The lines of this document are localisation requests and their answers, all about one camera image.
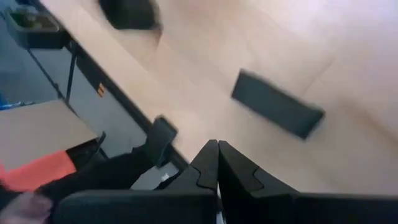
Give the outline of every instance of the hand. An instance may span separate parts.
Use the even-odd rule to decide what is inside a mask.
[[[50,215],[50,199],[25,192],[11,201],[0,212],[0,224],[44,224]]]

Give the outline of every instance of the finger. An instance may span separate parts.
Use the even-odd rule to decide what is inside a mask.
[[[47,214],[51,208],[52,202],[50,199],[41,195],[33,195],[23,212],[30,217],[41,217]]]

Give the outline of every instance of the wooden tabletop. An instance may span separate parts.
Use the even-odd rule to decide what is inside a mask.
[[[95,138],[60,100],[0,111],[0,164],[7,171]]]
[[[162,31],[115,30],[96,0],[41,0],[192,160],[224,139],[304,192],[398,194],[394,0],[164,0]],[[246,68],[326,111],[307,141],[230,98]]]

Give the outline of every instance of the desk leg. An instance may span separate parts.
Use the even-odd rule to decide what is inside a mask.
[[[68,78],[67,97],[66,97],[66,102],[68,105],[70,99],[70,92],[72,90],[73,72],[75,70],[75,64],[76,64],[76,43],[72,42],[71,45],[72,45],[71,47],[72,58],[70,60],[70,66],[69,66],[69,78]]]
[[[59,89],[59,86],[57,83],[55,83],[52,78],[50,77],[50,75],[47,73],[47,71],[44,69],[44,67],[42,66],[42,64],[39,62],[39,60],[37,60],[36,56],[32,53],[32,51],[30,51],[30,49],[27,49],[27,53],[30,55],[30,57],[32,57],[33,61],[36,63],[36,65],[39,67],[40,71],[42,71],[42,73],[44,74],[44,76],[46,77],[46,79],[50,82],[50,84],[52,85],[52,87],[55,89],[55,91],[57,91],[57,95],[58,98],[63,98],[62,93]]]

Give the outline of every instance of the black rubber mat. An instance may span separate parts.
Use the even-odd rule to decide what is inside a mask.
[[[245,70],[239,73],[232,97],[302,139],[308,137],[325,114]]]

